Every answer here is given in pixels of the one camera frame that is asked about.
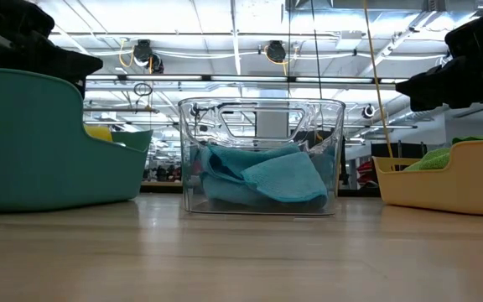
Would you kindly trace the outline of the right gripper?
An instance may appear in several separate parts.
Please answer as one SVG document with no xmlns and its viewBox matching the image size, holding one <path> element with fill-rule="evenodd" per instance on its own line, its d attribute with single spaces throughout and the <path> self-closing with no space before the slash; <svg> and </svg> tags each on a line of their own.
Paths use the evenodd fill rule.
<svg viewBox="0 0 483 302">
<path fill-rule="evenodd" d="M 449 32 L 445 42 L 451 61 L 395 85 L 397 92 L 409 97 L 412 112 L 483 103 L 483 16 Z"/>
</svg>

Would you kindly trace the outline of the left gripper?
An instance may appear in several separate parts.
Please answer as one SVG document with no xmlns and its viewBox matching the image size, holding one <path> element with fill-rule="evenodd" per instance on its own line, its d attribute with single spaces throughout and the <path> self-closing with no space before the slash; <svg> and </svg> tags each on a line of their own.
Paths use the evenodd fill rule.
<svg viewBox="0 0 483 302">
<path fill-rule="evenodd" d="M 25 70 L 62 79 L 85 94 L 86 77 L 103 61 L 62 49 L 49 40 L 55 21 L 38 5 L 0 0 L 0 68 Z"/>
</svg>

